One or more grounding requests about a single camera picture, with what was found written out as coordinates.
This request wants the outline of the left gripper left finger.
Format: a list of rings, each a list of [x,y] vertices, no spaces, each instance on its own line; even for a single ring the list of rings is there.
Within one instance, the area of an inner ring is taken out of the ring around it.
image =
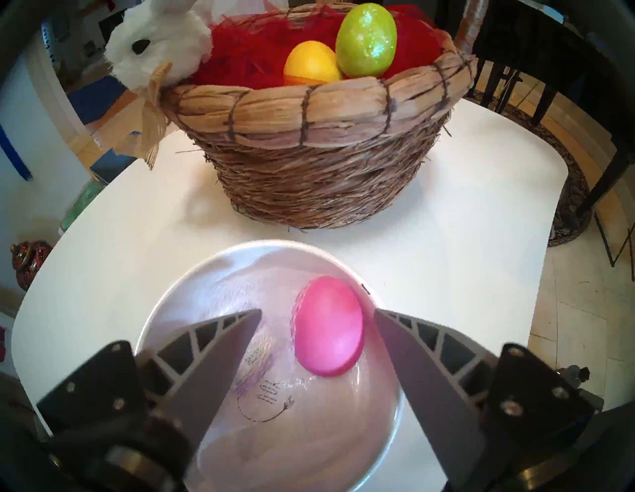
[[[60,460],[128,448],[190,461],[261,318],[251,309],[190,324],[136,355],[126,340],[104,346],[38,402],[52,432],[44,449]]]

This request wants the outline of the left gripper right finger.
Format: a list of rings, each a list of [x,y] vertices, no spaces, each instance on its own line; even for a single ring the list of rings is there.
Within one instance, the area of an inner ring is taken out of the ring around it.
[[[433,322],[384,309],[374,322],[446,489],[521,489],[516,477],[563,456],[596,413],[522,345],[496,356]]]

